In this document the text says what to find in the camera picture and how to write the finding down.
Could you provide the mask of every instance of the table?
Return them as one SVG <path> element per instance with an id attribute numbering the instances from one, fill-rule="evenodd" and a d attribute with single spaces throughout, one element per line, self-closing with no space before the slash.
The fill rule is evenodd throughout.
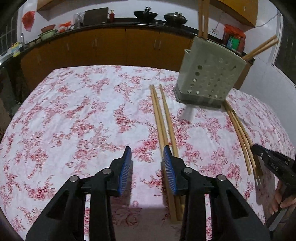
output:
<path id="1" fill-rule="evenodd" d="M 117 240 L 179 239 L 181 226 L 169 222 L 163 197 L 149 91 L 149 85 L 155 84 L 160 96 L 159 83 L 186 165 L 203 175 L 227 176 L 264 221 L 276 178 L 264 167 L 259 185 L 253 175 L 247 175 L 226 111 L 178 103 L 173 94 L 177 77 L 177 72 L 146 67 L 83 66 L 54 70 L 38 85 L 15 114 L 0 144 L 0 207 L 22 238 L 71 175 L 94 175 L 121 157 L 129 145 L 131 196 L 111 200 Z M 269 106 L 236 89 L 227 100 L 254 143 L 294 157 L 295 149 Z M 210 238 L 209 202 L 206 209 Z M 88 217 L 86 207 L 86 239 Z"/>

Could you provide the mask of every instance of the hand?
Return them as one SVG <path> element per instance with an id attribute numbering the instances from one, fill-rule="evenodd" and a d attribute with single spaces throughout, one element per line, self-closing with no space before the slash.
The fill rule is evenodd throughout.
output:
<path id="1" fill-rule="evenodd" d="M 281 204 L 281 208 L 289 207 L 291 205 L 296 204 L 296 195 L 292 195 L 288 198 L 286 198 L 282 203 L 282 195 L 281 195 L 281 188 L 283 186 L 282 181 L 278 182 L 278 186 L 276 188 L 274 198 L 272 199 L 270 206 L 269 206 L 269 212 L 273 215 L 275 212 L 278 211 L 279 204 Z"/>

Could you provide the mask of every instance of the chopsticks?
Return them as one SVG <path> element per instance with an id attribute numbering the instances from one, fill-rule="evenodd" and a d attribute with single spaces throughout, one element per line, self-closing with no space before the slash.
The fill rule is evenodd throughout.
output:
<path id="1" fill-rule="evenodd" d="M 161 153 L 161 157 L 163 159 L 163 148 L 164 148 L 166 142 L 168 144 L 168 137 L 167 137 L 167 133 L 165 130 L 163 116 L 161 113 L 161 108 L 160 108 L 160 104 L 158 101 L 158 97 L 157 97 L 157 93 L 156 93 L 154 85 L 150 85 L 150 93 L 151 93 L 151 98 L 152 98 L 152 105 L 153 105 L 156 127 L 157 127 L 157 132 L 158 132 L 158 139 L 159 139 L 159 144 L 160 144 L 160 153 Z M 176 223 L 177 222 L 177 215 L 176 215 L 175 199 L 174 199 L 174 196 L 173 196 L 173 194 L 170 190 L 170 187 L 169 187 L 168 177 L 166 175 L 164 165 L 162 164 L 161 167 L 162 167 L 162 171 L 164 174 L 165 186 L 166 186 L 167 195 L 168 195 L 168 206 L 169 206 L 169 211 L 170 211 L 170 219 L 171 219 L 172 223 Z"/>
<path id="2" fill-rule="evenodd" d="M 239 138 L 239 142 L 241 144 L 246 166 L 247 166 L 248 175 L 251 174 L 251 168 L 250 168 L 250 162 L 251 162 L 255 178 L 263 176 L 259 159 L 257 158 L 256 155 L 253 155 L 251 152 L 251 146 L 253 145 L 253 143 L 248 133 L 246 132 L 245 127 L 243 126 L 242 122 L 236 115 L 235 111 L 232 109 L 232 107 L 226 100 L 224 102 L 224 106 L 234 126 L 237 136 Z"/>
<path id="3" fill-rule="evenodd" d="M 165 99 L 165 93 L 163 91 L 163 87 L 162 87 L 161 84 L 159 84 L 159 89 L 160 89 L 161 97 L 162 97 L 162 100 L 163 100 L 163 107 L 165 109 L 165 117 L 167 119 L 168 131 L 169 131 L 169 134 L 170 134 L 170 142 L 172 144 L 173 155 L 175 157 L 179 157 L 176 138 L 175 138 L 174 129 L 173 129 L 173 124 L 172 124 L 172 120 L 170 118 L 170 111 L 168 109 L 168 104 L 167 104 L 166 99 Z M 180 198 L 175 197 L 175 203 L 176 203 L 176 208 L 177 208 L 176 209 L 177 210 L 177 218 L 178 218 L 179 221 L 182 221 L 184 206 L 185 206 L 185 197 L 184 196 L 182 196 Z"/>
<path id="4" fill-rule="evenodd" d="M 207 40 L 207 30 L 209 26 L 209 14 L 210 14 L 210 0 L 198 0 L 198 37 L 203 37 Z M 204 31 L 202 31 L 203 19 L 205 16 Z"/>
<path id="5" fill-rule="evenodd" d="M 241 132 L 239 131 L 239 125 L 238 123 L 235 121 L 235 117 L 234 117 L 234 114 L 233 112 L 229 109 L 229 106 L 226 104 L 226 101 L 224 102 L 224 107 L 227 111 L 227 114 L 229 115 L 230 117 L 230 120 L 232 122 L 232 125 L 235 129 L 235 132 L 237 134 L 237 137 L 239 139 L 239 143 L 242 147 L 242 152 L 244 154 L 244 160 L 246 162 L 246 166 L 247 166 L 247 172 L 248 172 L 248 175 L 250 175 L 252 173 L 251 171 L 251 167 L 250 167 L 250 161 L 249 161 L 249 157 L 248 157 L 248 153 L 247 153 L 247 148 L 245 146 L 245 143 L 244 143 L 244 140 L 243 140 L 243 137 L 241 135 Z"/>
<path id="6" fill-rule="evenodd" d="M 245 61 L 249 61 L 256 55 L 262 53 L 263 51 L 271 48 L 272 46 L 276 45 L 279 42 L 277 36 L 274 35 L 270 39 L 266 40 L 264 43 L 260 44 L 257 48 L 253 49 L 250 53 L 245 55 L 242 59 Z"/>

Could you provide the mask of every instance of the wall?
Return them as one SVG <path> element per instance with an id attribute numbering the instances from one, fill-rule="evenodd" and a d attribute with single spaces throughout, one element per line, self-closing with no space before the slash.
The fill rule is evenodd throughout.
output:
<path id="1" fill-rule="evenodd" d="M 86 11 L 95 8 L 109 7 L 114 9 L 116 18 L 134 18 L 134 11 L 143 11 L 145 7 L 151 7 L 152 12 L 158 13 L 157 20 L 164 20 L 163 15 L 169 12 L 182 12 L 187 18 L 185 25 L 198 29 L 198 6 L 196 0 L 163 0 L 163 1 L 147 1 L 147 0 L 119 0 L 110 1 L 102 0 L 98 4 L 95 0 L 75 0 L 65 1 L 48 11 L 40 11 L 35 14 L 35 22 L 31 32 L 24 29 L 21 24 L 21 29 L 18 35 L 23 32 L 26 41 L 30 42 L 41 33 L 40 29 L 50 24 L 60 24 L 73 20 L 75 13 Z M 19 14 L 24 15 L 28 11 L 36 11 L 37 0 L 27 0 L 19 10 Z M 241 24 L 228 14 L 222 14 L 220 9 L 210 6 L 209 29 L 216 28 L 218 21 L 220 24 L 217 27 L 219 35 L 216 37 L 222 39 L 224 24 L 231 24 L 236 27 L 241 27 Z"/>
<path id="2" fill-rule="evenodd" d="M 269 0 L 259 0 L 256 26 L 266 23 L 276 14 L 277 9 Z M 275 34 L 279 36 L 280 24 L 280 17 L 277 16 L 262 27 L 246 31 L 247 39 L 253 41 L 246 41 L 245 52 L 250 52 Z M 240 90 L 268 104 L 296 146 L 296 88 L 272 65 L 275 48 L 269 49 L 255 58 L 255 64 L 251 67 Z"/>

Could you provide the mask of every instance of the electrical outlet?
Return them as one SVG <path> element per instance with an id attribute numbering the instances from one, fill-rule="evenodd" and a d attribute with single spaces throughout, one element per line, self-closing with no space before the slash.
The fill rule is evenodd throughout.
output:
<path id="1" fill-rule="evenodd" d="M 210 32 L 213 33 L 213 34 L 219 35 L 219 31 L 215 30 L 214 28 Z"/>

